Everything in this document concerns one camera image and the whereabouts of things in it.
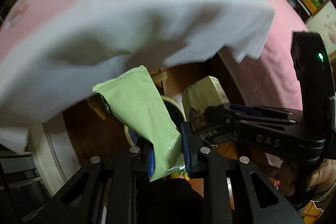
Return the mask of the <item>person right hand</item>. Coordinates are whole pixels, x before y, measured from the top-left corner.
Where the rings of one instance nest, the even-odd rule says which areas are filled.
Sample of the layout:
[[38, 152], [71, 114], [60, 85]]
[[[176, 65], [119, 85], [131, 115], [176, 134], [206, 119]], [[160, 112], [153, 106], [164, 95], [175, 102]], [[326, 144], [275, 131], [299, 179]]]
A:
[[[298, 186], [297, 168], [290, 166], [283, 161], [280, 168], [280, 179], [278, 189], [285, 196], [292, 196]], [[316, 195], [324, 194], [333, 187], [335, 183], [335, 160], [326, 159], [315, 171], [313, 171], [306, 182], [305, 187], [315, 188]]]

